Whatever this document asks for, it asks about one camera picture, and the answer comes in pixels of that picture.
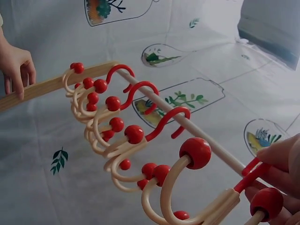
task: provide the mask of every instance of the wooden stick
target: wooden stick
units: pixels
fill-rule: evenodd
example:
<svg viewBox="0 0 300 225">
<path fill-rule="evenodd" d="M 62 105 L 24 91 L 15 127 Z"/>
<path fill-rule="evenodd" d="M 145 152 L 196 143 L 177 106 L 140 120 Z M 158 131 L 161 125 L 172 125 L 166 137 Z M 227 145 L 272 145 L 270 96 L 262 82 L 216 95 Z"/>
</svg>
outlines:
<svg viewBox="0 0 300 225">
<path fill-rule="evenodd" d="M 75 83 L 80 83 L 86 77 L 99 77 L 104 76 L 108 73 L 108 71 L 115 65 L 118 65 L 119 62 L 117 61 L 109 61 L 106 63 L 101 63 L 96 66 L 88 67 L 84 70 L 82 74 L 73 74 L 70 76 L 68 80 L 68 85 L 72 85 Z M 52 91 L 58 90 L 63 88 L 62 83 L 62 75 L 55 77 L 53 79 L 36 83 L 30 85 L 24 89 L 24 100 L 20 101 L 17 97 L 16 93 L 11 93 L 3 98 L 0 99 L 0 112 L 3 112 L 15 105 L 18 105 L 22 102 L 31 100 L 33 98 L 37 98 L 39 96 L 45 95 Z"/>
<path fill-rule="evenodd" d="M 257 211 L 246 223 L 245 225 L 258 225 L 265 217 L 264 212 Z"/>
</svg>

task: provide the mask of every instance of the white fabric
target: white fabric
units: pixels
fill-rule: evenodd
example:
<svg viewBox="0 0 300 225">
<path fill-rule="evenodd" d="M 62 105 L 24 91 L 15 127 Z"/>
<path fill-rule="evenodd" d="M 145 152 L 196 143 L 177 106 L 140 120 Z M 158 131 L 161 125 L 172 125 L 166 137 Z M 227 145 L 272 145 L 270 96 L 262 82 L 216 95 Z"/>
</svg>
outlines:
<svg viewBox="0 0 300 225">
<path fill-rule="evenodd" d="M 191 120 L 244 164 L 253 158 L 247 135 L 256 134 L 263 145 L 264 134 L 283 139 L 299 130 L 299 78 L 259 50 L 235 42 L 242 1 L 125 0 L 123 13 L 111 7 L 99 26 L 89 25 L 83 0 L 8 2 L 0 3 L 4 32 L 12 44 L 31 52 L 38 82 L 61 74 L 72 62 L 87 67 L 118 60 L 129 65 L 138 80 L 153 82 L 162 98 L 178 91 L 188 99 L 203 95 L 203 105 L 190 102 L 195 107 Z M 130 17 L 138 18 L 113 22 Z M 144 50 L 148 55 L 180 57 L 145 66 Z M 126 85 L 114 75 L 100 102 L 111 95 L 124 101 Z M 121 117 L 145 133 L 153 130 L 133 106 Z M 73 117 L 64 90 L 0 114 L 0 127 L 1 224 L 153 224 L 143 212 L 141 192 L 119 191 L 103 171 L 105 160 L 84 139 L 84 125 Z M 185 131 L 172 140 L 177 128 L 176 122 L 169 123 L 130 159 L 132 168 L 124 174 L 140 173 L 147 162 L 173 165 L 181 144 L 191 136 Z M 62 147 L 68 161 L 53 175 L 53 155 Z M 193 217 L 239 180 L 213 155 L 205 168 L 184 170 L 175 184 L 172 208 Z M 150 203 L 161 214 L 159 192 L 154 190 Z M 243 224 L 249 217 L 249 203 L 242 194 L 239 206 L 222 224 Z"/>
</svg>

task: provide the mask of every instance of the red wooden bead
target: red wooden bead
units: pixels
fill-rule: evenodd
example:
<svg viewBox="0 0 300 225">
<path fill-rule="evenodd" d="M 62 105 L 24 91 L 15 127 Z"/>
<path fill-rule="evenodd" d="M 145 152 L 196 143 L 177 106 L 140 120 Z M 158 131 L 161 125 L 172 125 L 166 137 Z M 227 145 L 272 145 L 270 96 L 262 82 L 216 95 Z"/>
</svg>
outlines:
<svg viewBox="0 0 300 225">
<path fill-rule="evenodd" d="M 106 130 L 102 132 L 103 137 L 111 139 L 114 136 L 114 132 L 112 130 Z"/>
<path fill-rule="evenodd" d="M 76 62 L 71 63 L 70 69 L 74 69 L 75 65 L 76 65 Z"/>
<path fill-rule="evenodd" d="M 94 112 L 97 110 L 97 106 L 91 103 L 86 104 L 86 110 L 89 112 Z"/>
<path fill-rule="evenodd" d="M 147 180 L 151 180 L 153 178 L 153 171 L 155 167 L 157 167 L 155 163 L 147 163 L 142 167 L 142 174 L 146 176 Z"/>
<path fill-rule="evenodd" d="M 148 182 L 149 182 L 148 180 L 143 179 L 143 180 L 139 180 L 136 184 L 143 191 L 145 186 L 148 184 Z"/>
<path fill-rule="evenodd" d="M 257 211 L 263 211 L 265 217 L 262 222 L 268 222 L 278 216 L 283 207 L 283 196 L 276 188 L 261 189 L 252 198 L 250 213 L 253 216 Z"/>
<path fill-rule="evenodd" d="M 88 94 L 88 101 L 89 101 L 89 103 L 91 103 L 93 105 L 97 104 L 97 102 L 99 101 L 98 94 L 94 91 L 92 93 Z"/>
<path fill-rule="evenodd" d="M 89 88 L 93 87 L 94 81 L 92 78 L 87 77 L 83 80 L 82 83 L 83 83 L 85 89 L 89 89 Z"/>
<path fill-rule="evenodd" d="M 153 171 L 153 176 L 157 179 L 157 186 L 162 187 L 165 181 L 166 176 L 170 171 L 170 167 L 168 165 L 158 165 L 155 167 Z"/>
<path fill-rule="evenodd" d="M 181 146 L 179 157 L 188 155 L 191 163 L 187 165 L 188 169 L 198 170 L 205 167 L 211 158 L 210 145 L 206 140 L 200 137 L 192 137 L 187 139 Z"/>
<path fill-rule="evenodd" d="M 120 132 L 124 128 L 124 121 L 119 117 L 114 117 L 109 121 L 109 125 L 112 126 L 114 132 Z"/>
<path fill-rule="evenodd" d="M 108 142 L 108 141 L 109 141 L 109 138 L 103 137 L 103 140 L 104 140 L 105 142 Z"/>
<path fill-rule="evenodd" d="M 106 99 L 105 104 L 109 111 L 114 112 L 120 109 L 121 101 L 118 97 L 110 96 Z"/>
<path fill-rule="evenodd" d="M 94 87 L 98 94 L 102 94 L 107 90 L 107 83 L 103 79 L 97 79 L 94 82 Z"/>
<path fill-rule="evenodd" d="M 75 89 L 80 86 L 80 83 L 75 84 Z"/>
<path fill-rule="evenodd" d="M 129 161 L 129 159 L 124 159 L 121 163 L 120 163 L 120 168 L 121 170 L 129 170 L 131 167 L 131 162 Z"/>
<path fill-rule="evenodd" d="M 130 125 L 125 129 L 124 135 L 130 144 L 138 144 L 144 138 L 144 131 L 138 125 Z"/>
<path fill-rule="evenodd" d="M 75 63 L 73 66 L 74 72 L 77 74 L 81 74 L 84 71 L 84 66 L 81 62 Z"/>
<path fill-rule="evenodd" d="M 176 216 L 177 219 L 181 220 L 189 219 L 189 214 L 185 211 L 176 211 L 174 212 L 174 216 Z"/>
</svg>

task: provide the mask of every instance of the finger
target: finger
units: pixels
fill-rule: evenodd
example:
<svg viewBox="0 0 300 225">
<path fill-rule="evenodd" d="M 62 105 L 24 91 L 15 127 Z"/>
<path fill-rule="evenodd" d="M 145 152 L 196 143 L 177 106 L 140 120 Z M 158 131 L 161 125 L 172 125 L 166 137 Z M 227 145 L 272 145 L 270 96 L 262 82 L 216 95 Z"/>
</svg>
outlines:
<svg viewBox="0 0 300 225">
<path fill-rule="evenodd" d="M 15 91 L 19 97 L 20 100 L 24 99 L 24 87 L 23 82 L 21 79 L 21 71 L 19 69 L 15 69 L 10 74 L 11 80 L 13 82 L 13 87 L 15 88 Z"/>
<path fill-rule="evenodd" d="M 11 93 L 10 92 L 10 83 L 11 83 L 10 77 L 4 75 L 4 90 L 5 90 L 6 95 Z"/>
<path fill-rule="evenodd" d="M 300 190 L 300 134 L 296 135 L 297 141 L 291 147 L 289 155 L 289 172 L 292 180 Z"/>
<path fill-rule="evenodd" d="M 285 223 L 285 225 L 299 225 L 300 224 L 300 212 L 295 213 L 292 217 Z"/>
<path fill-rule="evenodd" d="M 262 184 L 261 182 L 258 182 L 257 180 L 255 180 L 251 186 L 255 187 L 257 190 L 267 188 L 266 185 Z M 283 201 L 284 201 L 283 206 L 291 214 L 295 214 L 296 212 L 300 211 L 300 200 L 295 199 L 295 198 L 290 197 L 285 194 L 282 194 L 282 196 L 283 196 Z"/>
<path fill-rule="evenodd" d="M 282 192 L 300 199 L 299 187 L 294 184 L 289 173 L 271 167 L 261 178 Z"/>
<path fill-rule="evenodd" d="M 37 73 L 36 73 L 36 69 L 34 67 L 31 56 L 30 56 L 30 59 L 27 61 L 26 69 L 27 69 L 27 73 L 28 73 L 28 77 L 29 77 L 29 85 L 32 85 L 36 82 Z"/>
<path fill-rule="evenodd" d="M 255 188 L 255 187 L 246 188 L 245 196 L 248 199 L 248 201 L 251 202 L 252 198 L 258 191 L 259 191 L 259 189 Z M 283 207 L 281 212 L 279 213 L 279 215 L 275 219 L 271 220 L 269 222 L 269 224 L 270 225 L 285 224 L 291 216 L 292 216 L 291 213 L 286 208 Z"/>
<path fill-rule="evenodd" d="M 23 83 L 23 87 L 27 87 L 28 85 L 28 72 L 25 67 L 21 67 L 21 79 Z"/>
<path fill-rule="evenodd" d="M 264 163 L 288 171 L 288 158 L 290 149 L 299 137 L 294 136 L 283 141 L 275 142 L 271 146 L 257 152 L 257 157 Z"/>
<path fill-rule="evenodd" d="M 14 92 L 15 91 L 14 82 L 11 80 L 10 84 L 11 84 L 11 91 Z"/>
</svg>

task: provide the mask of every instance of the printed jar illustration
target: printed jar illustration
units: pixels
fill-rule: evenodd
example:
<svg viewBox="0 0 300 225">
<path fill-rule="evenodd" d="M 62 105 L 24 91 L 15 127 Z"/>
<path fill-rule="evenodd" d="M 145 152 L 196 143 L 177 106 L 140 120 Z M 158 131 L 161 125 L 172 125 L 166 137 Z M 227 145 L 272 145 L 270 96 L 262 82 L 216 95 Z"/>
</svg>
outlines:
<svg viewBox="0 0 300 225">
<path fill-rule="evenodd" d="M 84 0 L 90 26 L 139 18 L 159 0 Z"/>
<path fill-rule="evenodd" d="M 225 97 L 224 89 L 211 80 L 196 78 L 159 91 L 166 103 L 173 107 L 185 106 L 191 113 L 199 111 Z M 148 115 L 144 112 L 152 106 L 147 97 L 133 100 L 132 106 L 138 116 L 150 127 L 155 128 L 166 114 L 160 108 Z"/>
<path fill-rule="evenodd" d="M 245 144 L 253 156 L 256 156 L 260 149 L 288 137 L 277 123 L 265 119 L 252 120 L 244 129 Z"/>
</svg>

